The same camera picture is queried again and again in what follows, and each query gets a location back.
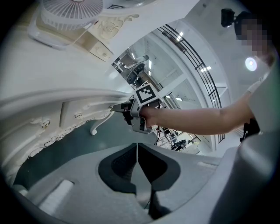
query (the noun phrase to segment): human arm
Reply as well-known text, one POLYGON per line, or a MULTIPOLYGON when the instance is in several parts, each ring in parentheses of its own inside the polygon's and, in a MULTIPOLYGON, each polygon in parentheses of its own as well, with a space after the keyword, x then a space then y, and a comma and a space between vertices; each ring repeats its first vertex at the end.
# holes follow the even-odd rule
POLYGON ((144 107, 140 114, 147 126, 159 125, 198 135, 223 134, 248 123, 254 117, 248 106, 251 93, 246 92, 239 100, 225 108, 194 110, 156 109, 144 107))

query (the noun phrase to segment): person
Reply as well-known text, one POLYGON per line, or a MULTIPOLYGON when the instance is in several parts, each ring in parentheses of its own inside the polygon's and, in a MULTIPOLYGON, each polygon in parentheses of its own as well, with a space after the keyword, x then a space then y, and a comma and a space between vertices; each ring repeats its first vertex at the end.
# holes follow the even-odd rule
MULTIPOLYGON (((247 12, 240 13, 234 21, 237 38, 246 41, 256 56, 269 67, 276 61, 276 51, 267 34, 267 29, 247 12)), ((252 93, 262 80, 254 83, 235 103, 224 108, 202 108, 192 110, 156 109, 144 107, 140 111, 147 126, 158 125, 197 135, 228 133, 254 119, 248 106, 252 93)))

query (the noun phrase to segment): hand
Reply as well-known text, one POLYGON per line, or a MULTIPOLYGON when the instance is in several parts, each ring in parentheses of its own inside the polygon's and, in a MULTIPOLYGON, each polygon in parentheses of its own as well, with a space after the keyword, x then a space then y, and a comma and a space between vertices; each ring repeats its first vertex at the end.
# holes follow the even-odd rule
POLYGON ((157 124, 156 108, 143 107, 140 111, 140 115, 145 118, 146 126, 151 127, 157 124))

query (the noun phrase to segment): fan grille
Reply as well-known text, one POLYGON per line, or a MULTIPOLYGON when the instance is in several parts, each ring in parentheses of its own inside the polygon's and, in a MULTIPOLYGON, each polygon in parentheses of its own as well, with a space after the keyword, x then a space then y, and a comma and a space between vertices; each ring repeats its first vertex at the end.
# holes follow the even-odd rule
POLYGON ((42 0, 41 18, 56 29, 86 26, 103 9, 103 0, 42 0))

